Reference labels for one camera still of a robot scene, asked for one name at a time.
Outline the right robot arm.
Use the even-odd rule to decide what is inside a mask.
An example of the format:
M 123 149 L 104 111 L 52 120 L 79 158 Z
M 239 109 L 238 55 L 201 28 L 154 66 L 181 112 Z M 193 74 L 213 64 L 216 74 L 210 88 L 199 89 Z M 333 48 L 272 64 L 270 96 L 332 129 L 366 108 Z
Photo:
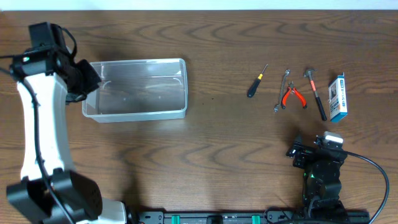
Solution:
M 343 138 L 324 132 L 317 136 L 315 147 L 306 146 L 302 135 L 296 135 L 286 156 L 293 166 L 304 170 L 302 216 L 305 219 L 347 222 L 348 214 L 340 201 L 340 168 L 347 155 L 343 153 Z

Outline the clear plastic storage container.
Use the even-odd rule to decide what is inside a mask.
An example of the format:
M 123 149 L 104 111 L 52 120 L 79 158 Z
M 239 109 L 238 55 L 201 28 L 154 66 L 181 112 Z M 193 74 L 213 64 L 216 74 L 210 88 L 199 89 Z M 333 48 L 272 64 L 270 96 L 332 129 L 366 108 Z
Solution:
M 182 58 L 92 62 L 99 88 L 82 102 L 98 123 L 180 119 L 188 106 L 187 68 Z

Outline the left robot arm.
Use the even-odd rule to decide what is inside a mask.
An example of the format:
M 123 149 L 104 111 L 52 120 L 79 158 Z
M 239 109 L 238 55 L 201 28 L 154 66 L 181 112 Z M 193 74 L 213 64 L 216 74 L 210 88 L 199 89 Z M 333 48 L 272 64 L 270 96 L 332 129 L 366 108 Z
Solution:
M 100 76 L 75 61 L 66 28 L 49 22 L 29 26 L 31 47 L 14 55 L 9 75 L 24 110 L 25 154 L 21 180 L 9 185 L 9 203 L 31 223 L 126 223 L 126 206 L 101 196 L 97 183 L 76 172 L 65 108 L 95 91 Z

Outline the small hammer black red handle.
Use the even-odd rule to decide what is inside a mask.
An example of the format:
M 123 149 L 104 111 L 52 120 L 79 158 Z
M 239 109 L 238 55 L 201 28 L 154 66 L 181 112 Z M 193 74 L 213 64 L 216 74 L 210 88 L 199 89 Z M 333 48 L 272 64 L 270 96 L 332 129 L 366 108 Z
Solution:
M 318 106 L 318 110 L 320 112 L 321 119 L 323 121 L 326 121 L 327 120 L 327 116 L 326 116 L 325 110 L 323 108 L 322 101 L 321 101 L 321 99 L 319 97 L 319 94 L 317 92 L 317 88 L 315 86 L 315 82 L 313 80 L 313 73 L 314 72 L 315 72 L 314 69 L 308 68 L 308 69 L 306 69 L 306 71 L 304 71 L 303 76 L 309 79 L 309 82 L 310 82 L 310 85 L 311 85 L 311 88 L 312 88 L 312 91 L 313 91 L 313 94 L 314 94 L 314 97 L 315 97 L 315 101 L 317 102 L 317 106 Z

